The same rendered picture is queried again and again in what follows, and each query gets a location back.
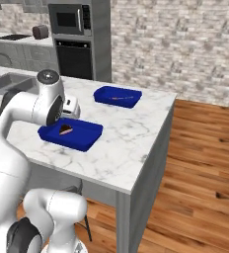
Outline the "black hob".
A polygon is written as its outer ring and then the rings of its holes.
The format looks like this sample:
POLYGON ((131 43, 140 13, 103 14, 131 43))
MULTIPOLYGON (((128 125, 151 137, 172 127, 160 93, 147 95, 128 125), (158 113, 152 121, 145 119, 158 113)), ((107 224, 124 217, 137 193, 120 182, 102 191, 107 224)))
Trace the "black hob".
POLYGON ((29 35, 8 35, 0 37, 0 40, 7 40, 7 41, 18 41, 21 39, 29 38, 29 35))

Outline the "black oven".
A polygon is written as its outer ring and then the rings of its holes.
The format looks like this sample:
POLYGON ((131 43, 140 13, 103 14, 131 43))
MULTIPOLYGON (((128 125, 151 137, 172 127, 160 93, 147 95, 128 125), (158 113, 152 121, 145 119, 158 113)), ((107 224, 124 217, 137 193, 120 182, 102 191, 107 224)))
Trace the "black oven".
POLYGON ((90 42, 55 40, 55 48, 62 76, 93 79, 90 42))

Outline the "grey tall appliance cabinet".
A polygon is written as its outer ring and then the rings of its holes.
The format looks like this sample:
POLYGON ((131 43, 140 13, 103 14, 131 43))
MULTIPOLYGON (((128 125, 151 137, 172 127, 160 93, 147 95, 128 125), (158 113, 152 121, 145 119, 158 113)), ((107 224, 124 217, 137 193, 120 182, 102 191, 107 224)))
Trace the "grey tall appliance cabinet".
POLYGON ((90 36, 63 35, 51 32, 55 40, 83 41, 91 43, 93 79, 112 82, 112 43, 111 43, 111 0, 47 0, 49 4, 83 4, 90 6, 90 36))

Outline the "grey sink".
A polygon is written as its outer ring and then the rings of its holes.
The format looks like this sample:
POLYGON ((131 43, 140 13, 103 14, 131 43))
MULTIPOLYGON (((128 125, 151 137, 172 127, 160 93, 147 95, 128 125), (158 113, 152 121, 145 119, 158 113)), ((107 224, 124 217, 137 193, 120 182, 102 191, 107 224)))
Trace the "grey sink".
POLYGON ((38 93, 35 77, 12 72, 0 76, 0 95, 4 95, 10 89, 19 89, 32 94, 38 93))

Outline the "grey microwave oven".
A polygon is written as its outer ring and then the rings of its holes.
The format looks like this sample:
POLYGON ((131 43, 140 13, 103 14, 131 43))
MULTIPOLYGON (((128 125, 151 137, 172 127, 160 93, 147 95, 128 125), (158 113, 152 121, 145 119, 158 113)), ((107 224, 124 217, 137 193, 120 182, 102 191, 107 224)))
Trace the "grey microwave oven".
POLYGON ((54 34, 90 36, 90 6, 83 4, 49 4, 51 31, 54 34))

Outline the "chocolate cake slice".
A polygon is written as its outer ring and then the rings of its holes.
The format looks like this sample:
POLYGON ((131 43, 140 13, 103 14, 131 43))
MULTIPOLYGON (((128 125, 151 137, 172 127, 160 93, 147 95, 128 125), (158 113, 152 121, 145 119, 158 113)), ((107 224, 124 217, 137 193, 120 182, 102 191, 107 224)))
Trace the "chocolate cake slice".
POLYGON ((69 132, 71 132, 73 130, 73 127, 70 125, 62 125, 60 130, 59 130, 59 134, 60 135, 64 135, 67 134, 69 132))

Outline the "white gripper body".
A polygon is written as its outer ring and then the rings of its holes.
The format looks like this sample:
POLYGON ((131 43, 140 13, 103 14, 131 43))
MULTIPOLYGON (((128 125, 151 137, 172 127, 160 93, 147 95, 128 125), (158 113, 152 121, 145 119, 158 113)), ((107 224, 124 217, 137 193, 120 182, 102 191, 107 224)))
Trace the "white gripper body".
POLYGON ((74 120, 78 120, 80 118, 80 115, 81 115, 81 109, 79 107, 77 107, 74 111, 64 109, 61 114, 63 118, 74 119, 74 120))

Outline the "grey base cupboards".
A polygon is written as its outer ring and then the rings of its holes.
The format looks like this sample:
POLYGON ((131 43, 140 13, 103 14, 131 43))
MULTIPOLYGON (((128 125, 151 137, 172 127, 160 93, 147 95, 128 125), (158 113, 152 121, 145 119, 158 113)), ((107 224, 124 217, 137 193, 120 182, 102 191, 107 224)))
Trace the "grey base cupboards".
POLYGON ((55 49, 46 45, 0 42, 0 51, 12 60, 0 55, 0 66, 40 71, 45 68, 58 70, 55 49))

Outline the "grey wall cupboards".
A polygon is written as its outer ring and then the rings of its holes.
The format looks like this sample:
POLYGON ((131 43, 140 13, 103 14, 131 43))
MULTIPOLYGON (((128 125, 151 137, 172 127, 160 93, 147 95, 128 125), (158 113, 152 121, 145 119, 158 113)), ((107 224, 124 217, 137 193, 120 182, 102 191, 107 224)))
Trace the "grey wall cupboards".
POLYGON ((20 4, 25 13, 48 13, 47 0, 0 0, 0 4, 20 4))

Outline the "dark brown toaster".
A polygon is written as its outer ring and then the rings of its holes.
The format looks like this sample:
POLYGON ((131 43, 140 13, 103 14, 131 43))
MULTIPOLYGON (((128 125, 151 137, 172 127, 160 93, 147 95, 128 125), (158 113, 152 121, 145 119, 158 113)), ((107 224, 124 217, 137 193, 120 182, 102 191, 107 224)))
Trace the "dark brown toaster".
POLYGON ((33 36, 36 40, 46 39, 48 37, 48 27, 46 25, 34 26, 33 36))

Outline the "blue tray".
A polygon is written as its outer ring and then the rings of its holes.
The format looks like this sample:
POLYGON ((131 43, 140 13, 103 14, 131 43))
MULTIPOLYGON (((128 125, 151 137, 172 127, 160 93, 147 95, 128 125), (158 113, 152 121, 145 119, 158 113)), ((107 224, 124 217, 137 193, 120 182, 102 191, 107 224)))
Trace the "blue tray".
POLYGON ((39 137, 47 142, 55 143, 79 151, 88 151, 102 135, 103 126, 90 122, 62 118, 51 126, 41 126, 38 130, 39 137), (73 130, 60 135, 62 125, 70 125, 73 130))
POLYGON ((93 96, 97 103, 132 109, 140 100, 142 92, 113 86, 103 86, 97 89, 93 96))

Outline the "dark metal stool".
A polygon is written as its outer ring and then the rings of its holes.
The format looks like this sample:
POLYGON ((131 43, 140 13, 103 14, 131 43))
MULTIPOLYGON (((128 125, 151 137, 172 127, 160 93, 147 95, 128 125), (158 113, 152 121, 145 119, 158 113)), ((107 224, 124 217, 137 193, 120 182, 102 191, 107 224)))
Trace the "dark metal stool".
POLYGON ((89 220, 87 217, 87 202, 82 196, 83 182, 79 180, 75 185, 62 190, 62 218, 70 222, 71 226, 84 220, 83 227, 87 230, 89 240, 92 240, 89 220))

